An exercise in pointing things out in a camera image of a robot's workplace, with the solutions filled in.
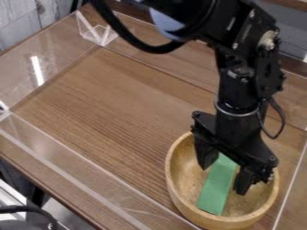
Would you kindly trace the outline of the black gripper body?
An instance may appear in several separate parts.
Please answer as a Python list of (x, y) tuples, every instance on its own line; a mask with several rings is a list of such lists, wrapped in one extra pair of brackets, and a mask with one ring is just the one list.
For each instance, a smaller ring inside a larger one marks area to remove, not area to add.
[(205, 139), (239, 166), (254, 169), (254, 183), (269, 183), (278, 167), (278, 157), (262, 139), (268, 105), (245, 113), (218, 108), (217, 114), (194, 111), (191, 132)]

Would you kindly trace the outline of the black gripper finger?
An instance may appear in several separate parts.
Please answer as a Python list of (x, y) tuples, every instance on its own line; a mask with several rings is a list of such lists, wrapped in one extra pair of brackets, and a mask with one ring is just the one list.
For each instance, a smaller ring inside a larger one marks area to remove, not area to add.
[(203, 170), (218, 161), (218, 149), (201, 137), (195, 137), (195, 154), (197, 161)]
[(243, 167), (237, 175), (234, 190), (239, 195), (246, 195), (250, 187), (254, 184), (254, 169), (251, 167)]

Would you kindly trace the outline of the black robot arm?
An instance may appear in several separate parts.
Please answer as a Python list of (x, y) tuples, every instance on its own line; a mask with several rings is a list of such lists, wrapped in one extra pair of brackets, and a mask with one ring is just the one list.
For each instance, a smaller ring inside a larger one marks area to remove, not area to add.
[(219, 155), (239, 166), (234, 189), (243, 195), (258, 182), (270, 182), (278, 157), (262, 136), (266, 112), (282, 112), (274, 94), (286, 75), (280, 64), (280, 27), (276, 18), (251, 0), (131, 0), (149, 8), (159, 32), (170, 40), (150, 45), (127, 29), (106, 0), (90, 0), (101, 17), (135, 48), (166, 54), (193, 40), (215, 51), (219, 69), (217, 113), (193, 113), (191, 131), (199, 166)]

